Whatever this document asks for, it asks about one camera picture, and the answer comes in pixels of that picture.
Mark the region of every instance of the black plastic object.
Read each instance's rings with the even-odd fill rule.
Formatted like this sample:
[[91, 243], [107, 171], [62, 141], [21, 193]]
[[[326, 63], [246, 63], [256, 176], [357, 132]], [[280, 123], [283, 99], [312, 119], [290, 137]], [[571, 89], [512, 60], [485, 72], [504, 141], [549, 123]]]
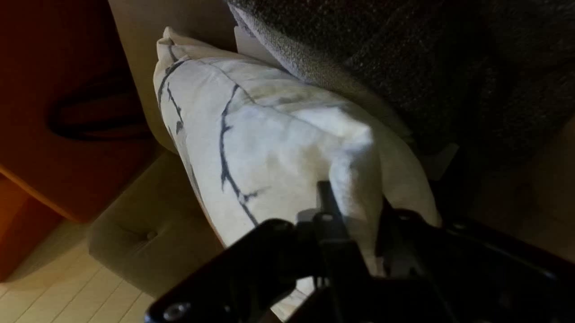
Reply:
[[267, 221], [150, 306], [147, 323], [256, 323], [298, 279], [316, 291], [289, 323], [567, 323], [575, 268], [472, 221], [427, 227], [384, 209], [371, 279], [328, 184], [298, 225]]
[[125, 72], [98, 76], [53, 103], [46, 128], [80, 142], [149, 139], [136, 90]]

